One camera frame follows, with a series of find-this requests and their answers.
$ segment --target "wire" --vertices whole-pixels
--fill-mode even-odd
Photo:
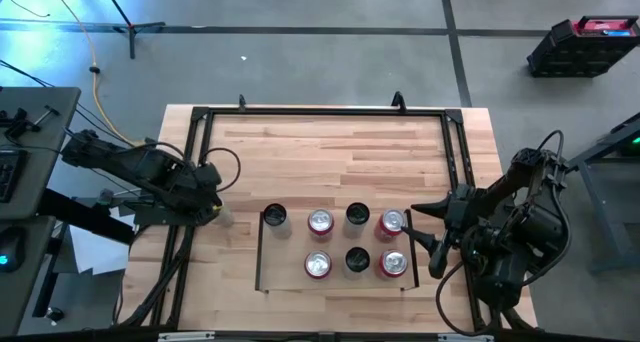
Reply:
[[[133,192],[133,191],[131,191],[131,190],[127,189],[126,187],[124,187],[124,186],[123,186],[123,185],[121,185],[120,183],[118,183],[118,182],[114,181],[113,179],[111,179],[109,176],[104,175],[104,174],[102,174],[102,173],[100,173],[100,172],[98,172],[98,171],[94,170],[93,168],[89,168],[89,170],[90,170],[90,171],[92,171],[93,173],[97,174],[98,176],[102,176],[102,177],[106,178],[107,180],[111,181],[111,183],[113,183],[114,185],[116,185],[116,186],[118,186],[118,187],[120,187],[120,188],[124,189],[125,191],[127,191],[127,192],[131,193],[132,195],[137,196],[137,197],[140,197],[140,195],[139,195],[139,194],[137,194],[137,193],[135,193],[135,192]]]
[[[31,14],[32,14],[32,15],[34,15],[34,16],[37,16],[37,17],[40,17],[40,18],[46,18],[46,17],[51,16],[51,15],[50,15],[50,14],[48,14],[48,13],[47,13],[46,15],[41,15],[41,14],[35,13],[35,12],[33,12],[32,10],[28,9],[27,7],[25,7],[25,6],[21,5],[21,4],[19,4],[18,2],[14,1],[14,0],[9,0],[9,1],[13,2],[13,4],[14,4],[14,5],[16,5],[16,6],[20,7],[20,8],[22,8],[23,10],[25,10],[25,11],[27,11],[27,12],[31,13]]]
[[[480,336],[480,335],[488,333],[491,329],[493,329],[493,326],[496,323],[496,321],[492,320],[491,323],[489,323],[489,325],[487,327],[485,327],[485,328],[483,328],[483,329],[481,329],[479,331],[476,331],[476,332],[463,331],[463,330],[459,329],[458,327],[456,327],[453,323],[451,323],[449,318],[447,318],[447,316],[444,314],[444,310],[442,309],[442,303],[440,302],[440,296],[442,295],[442,288],[447,283],[447,281],[451,278],[451,276],[453,276],[453,274],[456,273],[456,271],[459,270],[460,267],[462,267],[463,264],[464,264],[464,262],[462,262],[462,261],[458,262],[458,264],[455,265],[455,267],[453,267],[451,269],[451,271],[449,271],[444,276],[442,281],[440,281],[440,284],[438,284],[438,288],[436,289],[436,308],[438,309],[438,314],[440,314],[440,317],[442,318],[444,323],[446,323],[447,326],[449,326],[449,328],[451,328],[454,332],[456,332],[458,334],[461,334],[463,336],[467,336],[467,337],[475,337],[475,336]]]
[[[53,85],[51,83],[45,82],[45,81],[41,80],[38,77],[34,77],[34,76],[28,74],[27,72],[25,72],[25,71],[15,67],[15,66],[9,64],[7,61],[4,61],[4,60],[0,59],[0,66],[6,67],[6,68],[8,68],[10,70],[13,70],[14,72],[17,72],[17,73],[19,73],[19,74],[21,74],[23,76],[29,77],[32,80],[34,80],[35,82],[37,82],[38,84],[40,84],[42,87],[53,87]]]
[[[107,130],[105,130],[105,129],[101,128],[101,127],[99,127],[99,126],[98,126],[98,125],[96,125],[95,123],[93,123],[93,121],[91,121],[87,116],[85,116],[84,114],[82,114],[82,112],[80,112],[80,111],[76,110],[76,113],[78,113],[80,116],[82,116],[84,119],[86,119],[86,120],[87,120],[87,122],[89,122],[93,127],[97,128],[98,130],[102,131],[103,133],[105,133],[105,134],[107,134],[107,135],[109,135],[109,136],[111,136],[111,137],[115,138],[116,140],[118,140],[118,141],[120,141],[120,142],[122,142],[122,143],[127,144],[129,147],[133,147],[133,145],[132,145],[132,144],[130,144],[129,142],[127,142],[127,141],[123,140],[122,138],[120,138],[120,137],[118,137],[118,136],[114,135],[113,133],[111,133],[111,132],[109,132],[109,131],[107,131]]]
[[[167,143],[167,142],[150,142],[150,143],[145,143],[143,145],[138,145],[135,147],[131,147],[129,149],[126,149],[124,151],[120,151],[120,152],[116,152],[114,154],[123,154],[123,153],[128,153],[131,151],[135,151],[141,148],[147,148],[147,147],[153,147],[153,146],[166,146],[171,148],[172,150],[176,151],[180,157],[182,158],[182,160],[186,163],[187,158],[185,157],[184,153],[176,146],[172,145],[171,143]]]
[[[202,158],[207,157],[207,155],[211,152],[215,152],[215,151],[225,151],[225,152],[229,152],[233,158],[236,159],[236,162],[238,163],[238,172],[236,172],[236,176],[233,178],[233,181],[231,181],[228,185],[219,188],[216,192],[222,192],[222,191],[226,191],[229,188],[231,188],[234,184],[236,184],[236,182],[238,182],[238,178],[240,178],[240,172],[242,172],[242,163],[240,162],[240,157],[238,157],[238,154],[235,153],[234,151],[225,148],[225,147],[214,147],[209,149],[207,152],[204,153],[204,155],[202,156]]]
[[[540,150],[542,148],[542,146],[544,146],[545,143],[547,143],[547,141],[551,137],[553,137],[555,134],[557,134],[559,136],[559,140],[558,140],[558,149],[557,149],[557,153],[556,153],[556,155],[558,157],[558,163],[556,163],[556,166],[553,169],[553,178],[554,179],[556,179],[557,176],[558,176],[558,166],[559,166],[559,163],[561,162],[562,148],[564,146],[564,134],[560,130],[555,130],[555,131],[551,132],[542,141],[542,143],[540,143],[540,146],[538,146],[538,150]],[[553,201],[554,207],[560,212],[560,219],[562,220],[562,224],[564,225],[565,231],[567,233],[567,242],[565,243],[564,248],[562,249],[560,254],[558,254],[558,256],[556,256],[556,258],[554,258],[553,261],[549,262],[546,266],[541,268],[533,276],[527,278],[524,282],[522,282],[522,286],[523,287],[524,286],[528,286],[531,283],[537,281],[540,277],[544,276],[547,272],[549,272],[549,270],[551,270],[551,268],[555,267],[558,264],[558,262],[560,262],[560,260],[562,260],[564,258],[564,256],[569,251],[569,247],[571,246],[571,238],[572,238],[571,225],[569,224],[569,218],[567,217],[567,214],[565,213],[564,209],[560,205],[560,200],[558,198],[558,189],[559,188],[558,188],[557,185],[553,185],[551,187],[551,200]]]
[[[37,83],[39,83],[42,87],[54,87],[54,85],[52,85],[51,83],[46,82],[46,81],[43,81],[43,80],[41,80],[41,79],[40,79],[40,78],[38,78],[38,77],[34,77],[34,76],[32,76],[32,75],[30,75],[30,74],[28,74],[28,73],[26,73],[26,72],[24,72],[24,71],[22,71],[22,70],[18,69],[18,68],[17,68],[17,67],[15,67],[15,66],[10,65],[9,63],[7,63],[7,62],[5,62],[5,61],[3,61],[3,60],[0,60],[0,65],[1,65],[1,66],[3,66],[3,67],[9,68],[9,69],[11,69],[11,70],[13,70],[13,71],[15,71],[15,72],[17,72],[17,73],[20,73],[20,74],[22,74],[22,75],[24,75],[24,76],[26,76],[26,77],[31,78],[32,80],[34,80],[34,81],[36,81]],[[105,124],[105,123],[104,123],[104,122],[103,122],[103,121],[102,121],[98,116],[96,116],[93,112],[91,112],[87,107],[85,107],[84,105],[82,105],[80,102],[78,102],[78,106],[79,106],[80,108],[82,108],[85,112],[87,112],[87,113],[89,113],[90,115],[92,115],[92,116],[93,116],[93,117],[94,117],[94,118],[95,118],[95,119],[96,119],[100,124],[102,124],[102,125],[103,125],[107,130],[109,130],[109,129],[110,129],[110,128],[109,128],[109,126],[107,126],[107,125],[106,125],[106,124]],[[91,121],[87,116],[85,116],[84,114],[82,114],[82,112],[80,112],[80,111],[78,111],[78,110],[76,110],[76,112],[77,112],[80,116],[82,116],[85,120],[87,120],[87,122],[89,122],[91,125],[93,125],[95,128],[97,128],[98,130],[100,130],[100,131],[102,131],[103,133],[105,133],[105,134],[107,134],[107,135],[109,135],[109,136],[111,136],[111,137],[113,137],[113,138],[117,139],[118,141],[120,141],[120,142],[122,142],[122,143],[125,143],[125,144],[127,144],[127,145],[129,145],[129,146],[133,147],[133,144],[129,143],[127,140],[124,140],[124,139],[122,139],[121,137],[116,136],[116,135],[114,135],[113,133],[108,132],[108,131],[106,131],[106,130],[104,130],[104,129],[100,128],[99,126],[97,126],[97,125],[96,125],[95,123],[93,123],[93,121]]]
[[[542,147],[545,144],[547,144],[549,139],[551,139],[551,137],[553,137],[554,135],[558,135],[558,137],[560,138],[560,140],[558,141],[558,150],[556,152],[556,155],[558,156],[558,159],[560,159],[562,157],[562,148],[564,147],[564,133],[562,133],[562,131],[560,131],[560,130],[555,130],[555,131],[549,133],[549,135],[547,137],[545,137],[544,140],[542,140],[542,143],[540,143],[540,145],[538,146],[537,151],[540,151],[540,149],[542,149]]]
[[[91,50],[91,61],[92,61],[91,68],[89,70],[93,75],[93,100],[95,101],[96,106],[98,107],[98,111],[100,111],[102,118],[109,125],[109,129],[113,133],[115,133],[118,137],[120,137],[121,139],[123,139],[124,141],[126,141],[128,144],[131,144],[131,145],[140,144],[140,143],[135,143],[129,140],[122,133],[120,133],[120,131],[118,131],[118,129],[113,125],[109,117],[107,117],[107,114],[104,112],[102,103],[100,102],[100,98],[98,97],[98,74],[100,73],[100,69],[98,68],[98,62],[96,59],[95,46],[93,44],[93,41],[91,40],[91,37],[89,37],[89,33],[87,32],[87,29],[84,27],[84,25],[82,24],[78,16],[76,16],[76,14],[73,12],[71,7],[69,7],[67,2],[65,2],[64,0],[60,0],[60,2],[62,2],[62,4],[64,4],[64,6],[67,7],[67,10],[69,10],[69,12],[73,15],[73,18],[75,18],[76,22],[78,23],[78,26],[80,26],[80,29],[82,29],[82,32],[84,33],[84,36],[87,38],[87,42],[89,43],[89,49]]]

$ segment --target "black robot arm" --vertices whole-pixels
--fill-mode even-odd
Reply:
[[[165,220],[193,225],[206,224],[217,216],[215,206],[222,202],[216,189],[222,180],[214,165],[195,167],[184,158],[156,149],[161,144],[157,142],[122,148],[99,139],[92,130],[70,136],[62,160],[76,167],[101,169],[150,193],[159,208],[141,205],[146,213],[173,214],[174,218]]]
[[[428,252],[429,273],[442,278],[450,249],[459,249],[475,277],[476,296],[500,311],[515,306],[522,287],[546,273],[566,252],[570,229],[558,202],[565,166],[556,154],[525,148],[507,173],[487,189],[464,184],[440,202],[412,205],[444,220],[441,240],[409,228]],[[511,196],[528,187],[525,201]],[[524,281],[525,273],[533,276]]]

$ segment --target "tripod stand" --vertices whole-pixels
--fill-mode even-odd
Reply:
[[[135,47],[135,44],[134,44],[134,40],[136,38],[136,34],[138,34],[138,32],[140,32],[143,28],[147,28],[147,27],[162,27],[162,26],[166,26],[166,23],[164,23],[164,22],[152,22],[152,23],[142,23],[142,24],[138,24],[138,25],[133,25],[131,23],[131,21],[129,21],[129,19],[127,18],[127,15],[124,14],[124,11],[122,11],[122,8],[120,8],[120,5],[118,4],[118,2],[116,2],[116,0],[111,0],[111,2],[113,2],[113,4],[118,9],[118,12],[120,12],[120,15],[122,16],[124,21],[127,23],[127,31],[129,32],[129,57],[131,59],[135,59],[136,58],[136,47]],[[113,29],[116,30],[117,32],[124,33],[124,30],[122,28],[120,28],[120,27],[114,27]]]

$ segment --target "can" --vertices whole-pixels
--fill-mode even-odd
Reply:
[[[269,226],[275,238],[287,239],[291,236],[291,221],[287,210],[278,203],[268,205],[262,213],[264,223]]]
[[[348,279],[358,279],[369,268],[371,257],[369,252],[362,247],[353,247],[344,257],[344,276]]]
[[[398,278],[407,271],[407,257],[402,252],[388,250],[380,255],[378,276],[383,279]]]
[[[344,215],[343,233],[347,238],[358,238],[362,235],[364,226],[369,220],[369,208],[360,202],[352,203],[347,207]]]
[[[326,278],[331,272],[331,257],[324,251],[313,251],[304,260],[304,270],[313,279]]]
[[[404,225],[404,214],[401,211],[386,210],[380,215],[374,234],[380,242],[391,242],[397,235],[402,233],[402,226]]]
[[[318,242],[327,242],[331,239],[333,230],[333,216],[331,212],[319,209],[311,212],[308,219],[311,238]]]

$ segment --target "gray floor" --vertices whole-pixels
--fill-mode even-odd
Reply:
[[[17,0],[52,20],[72,21],[58,0]],[[134,22],[173,25],[446,27],[441,0],[119,0]],[[585,14],[638,13],[640,0],[451,0],[458,28],[548,29]],[[68,0],[87,22],[120,19],[108,0]],[[0,18],[33,19],[7,0]],[[122,132],[157,136],[169,103],[386,105],[401,90],[413,106],[460,106],[446,36],[171,35],[137,38],[137,59],[126,38],[92,35],[103,70],[100,95]],[[525,57],[538,38],[461,37],[462,62],[474,107],[490,109],[503,167],[551,130],[566,135],[571,157],[640,104],[640,52],[593,80],[536,80]],[[90,56],[80,33],[0,31],[0,58],[48,82],[82,89],[91,98]],[[0,70],[0,84],[33,85]],[[72,129],[88,127],[81,119]],[[574,228],[565,260],[533,286],[540,326],[554,332],[637,339],[640,291],[636,271],[599,276],[588,265],[607,253],[581,180],[569,176],[563,203]],[[114,188],[102,178],[59,163],[50,186],[67,195],[91,196]],[[68,276],[54,304],[68,317],[56,327],[29,317],[21,333],[77,330],[108,324],[119,274]]]

